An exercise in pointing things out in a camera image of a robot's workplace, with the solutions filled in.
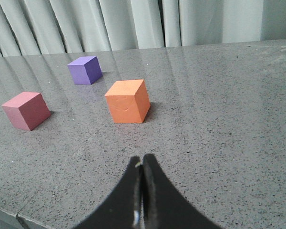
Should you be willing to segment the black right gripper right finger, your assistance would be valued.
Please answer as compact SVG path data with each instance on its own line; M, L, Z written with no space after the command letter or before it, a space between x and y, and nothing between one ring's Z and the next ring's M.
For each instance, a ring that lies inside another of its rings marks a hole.
M143 209L146 229L219 229L175 188L153 154L143 157Z

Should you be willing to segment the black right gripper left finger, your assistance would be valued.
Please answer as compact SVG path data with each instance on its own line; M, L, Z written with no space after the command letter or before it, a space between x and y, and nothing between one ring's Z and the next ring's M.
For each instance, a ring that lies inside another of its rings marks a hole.
M119 183L99 207L76 229L139 229L141 227L142 165L131 157Z

